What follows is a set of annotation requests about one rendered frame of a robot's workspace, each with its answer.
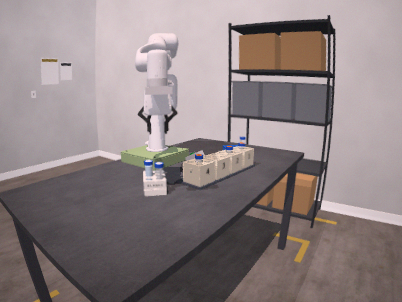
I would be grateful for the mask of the white tube rack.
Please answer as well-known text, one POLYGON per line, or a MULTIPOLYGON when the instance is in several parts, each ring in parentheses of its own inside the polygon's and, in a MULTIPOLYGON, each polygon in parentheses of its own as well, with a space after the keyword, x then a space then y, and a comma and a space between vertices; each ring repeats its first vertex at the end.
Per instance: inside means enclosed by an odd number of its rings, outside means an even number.
POLYGON ((145 171, 143 171, 144 177, 144 194, 145 196, 158 196, 167 195, 166 178, 163 170, 163 179, 156 180, 156 171, 153 171, 152 177, 145 177, 145 171), (153 179, 153 180, 146 180, 153 179))

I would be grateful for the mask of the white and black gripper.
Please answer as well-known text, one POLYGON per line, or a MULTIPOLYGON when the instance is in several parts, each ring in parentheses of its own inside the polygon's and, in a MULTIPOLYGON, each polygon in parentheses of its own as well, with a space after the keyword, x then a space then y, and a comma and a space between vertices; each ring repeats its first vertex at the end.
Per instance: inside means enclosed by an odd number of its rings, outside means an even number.
POLYGON ((171 105, 171 94, 145 95, 145 91, 144 91, 144 106, 138 112, 137 115, 139 117, 141 117, 147 123, 147 132, 149 132, 149 134, 151 134, 150 119, 151 119, 152 115, 164 115, 164 117, 166 116, 165 117, 165 120, 166 120, 165 121, 165 124, 166 124, 165 134, 167 134, 167 131, 169 131, 169 122, 177 114, 178 114, 178 112, 171 105), (145 115, 148 115, 148 118, 146 118, 143 115, 143 111, 144 111, 145 115), (172 114, 171 114, 171 111, 173 111, 172 114), (170 117, 168 117, 168 114, 171 114, 170 117))

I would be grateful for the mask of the beige bucket adapter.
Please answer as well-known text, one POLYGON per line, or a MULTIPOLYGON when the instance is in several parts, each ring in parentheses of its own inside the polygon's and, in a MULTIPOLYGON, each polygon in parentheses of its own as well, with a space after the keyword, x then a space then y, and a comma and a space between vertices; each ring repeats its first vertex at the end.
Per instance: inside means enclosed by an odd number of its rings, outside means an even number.
POLYGON ((204 186, 215 181, 215 161, 203 159, 202 163, 196 163, 196 159, 183 162, 183 181, 204 186))
POLYGON ((212 153, 203 156, 203 159, 215 161, 215 180, 230 175, 230 156, 212 153))
POLYGON ((238 149, 239 146, 233 147, 234 151, 243 152, 243 167, 246 168, 248 166, 253 165, 254 160, 254 148, 244 147, 244 149, 238 149), (240 151, 241 150, 241 151, 240 151))
POLYGON ((226 150, 223 150, 216 152, 215 154, 230 156, 230 174, 242 169, 243 152, 233 150, 232 153, 226 153, 226 150))

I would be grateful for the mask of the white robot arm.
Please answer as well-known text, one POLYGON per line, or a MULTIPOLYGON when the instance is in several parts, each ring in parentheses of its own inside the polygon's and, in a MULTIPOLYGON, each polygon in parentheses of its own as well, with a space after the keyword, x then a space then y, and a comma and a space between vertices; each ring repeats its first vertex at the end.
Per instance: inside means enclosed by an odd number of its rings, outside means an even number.
MULTIPOLYGON (((175 58, 177 48, 178 38, 175 34, 157 33, 149 37, 148 44, 138 49, 135 58, 137 71, 147 72, 145 95, 171 94, 174 109, 177 108, 177 78, 175 75, 168 74, 168 70, 171 67, 171 58, 175 58), (151 42, 152 44, 149 44, 151 42), (172 51, 167 51, 170 49, 172 51)), ((147 151, 161 152, 168 150, 168 147, 165 146, 164 121, 163 115, 151 116, 152 134, 148 132, 149 141, 145 143, 148 145, 146 148, 147 151)))

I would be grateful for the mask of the blue tube cap with white dot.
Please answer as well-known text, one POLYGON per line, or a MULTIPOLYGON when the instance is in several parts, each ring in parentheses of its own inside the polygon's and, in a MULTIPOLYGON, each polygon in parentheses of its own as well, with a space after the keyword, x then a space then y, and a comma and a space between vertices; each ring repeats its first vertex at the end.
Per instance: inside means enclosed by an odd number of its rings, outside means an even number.
POLYGON ((146 177, 152 177, 153 176, 153 161, 152 160, 145 160, 144 165, 145 165, 145 175, 146 175, 146 177))

